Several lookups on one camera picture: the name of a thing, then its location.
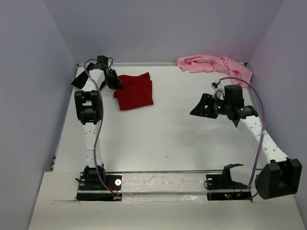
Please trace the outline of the black t shirt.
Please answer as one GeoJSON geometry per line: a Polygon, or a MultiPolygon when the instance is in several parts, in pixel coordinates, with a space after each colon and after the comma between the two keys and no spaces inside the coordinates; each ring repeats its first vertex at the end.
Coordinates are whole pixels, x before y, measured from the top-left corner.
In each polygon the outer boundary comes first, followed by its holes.
{"type": "Polygon", "coordinates": [[[74,87],[76,87],[76,88],[78,88],[78,89],[82,89],[82,88],[85,86],[87,80],[89,79],[88,74],[90,73],[90,70],[93,69],[93,67],[94,67],[94,63],[91,62],[91,63],[85,68],[85,70],[84,70],[81,74],[79,74],[79,75],[71,82],[71,85],[74,86],[74,87]]]}

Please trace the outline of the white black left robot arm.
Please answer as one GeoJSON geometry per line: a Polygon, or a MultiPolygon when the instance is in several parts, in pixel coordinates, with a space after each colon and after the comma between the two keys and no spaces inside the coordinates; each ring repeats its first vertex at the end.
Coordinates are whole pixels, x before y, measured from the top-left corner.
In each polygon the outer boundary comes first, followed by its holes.
{"type": "Polygon", "coordinates": [[[77,90],[74,101],[77,118],[82,124],[85,135],[86,165],[77,181],[80,185],[92,185],[95,189],[108,191],[104,161],[100,154],[99,136],[104,119],[104,106],[101,89],[105,86],[112,90],[122,88],[113,58],[98,56],[84,64],[84,71],[71,83],[77,90]]]}

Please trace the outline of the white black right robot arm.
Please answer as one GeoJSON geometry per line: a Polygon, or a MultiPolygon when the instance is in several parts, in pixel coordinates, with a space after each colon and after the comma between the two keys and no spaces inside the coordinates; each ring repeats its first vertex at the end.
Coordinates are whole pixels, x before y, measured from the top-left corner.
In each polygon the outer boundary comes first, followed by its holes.
{"type": "Polygon", "coordinates": [[[244,104],[239,85],[223,88],[213,83],[214,94],[204,93],[190,112],[193,116],[216,119],[225,115],[245,136],[256,152],[252,168],[241,163],[226,165],[221,174],[208,175],[204,183],[208,190],[236,187],[254,188],[262,199],[294,195],[298,191],[302,164],[289,158],[273,141],[264,127],[264,119],[251,105],[244,104]]]}

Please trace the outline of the red t shirt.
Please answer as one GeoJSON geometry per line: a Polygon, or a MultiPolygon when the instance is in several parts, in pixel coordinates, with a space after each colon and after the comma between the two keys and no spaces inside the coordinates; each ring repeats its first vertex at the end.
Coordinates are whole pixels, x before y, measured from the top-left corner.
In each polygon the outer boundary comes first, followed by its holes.
{"type": "Polygon", "coordinates": [[[139,76],[120,75],[122,88],[114,92],[121,111],[153,105],[153,84],[149,72],[139,76]]]}

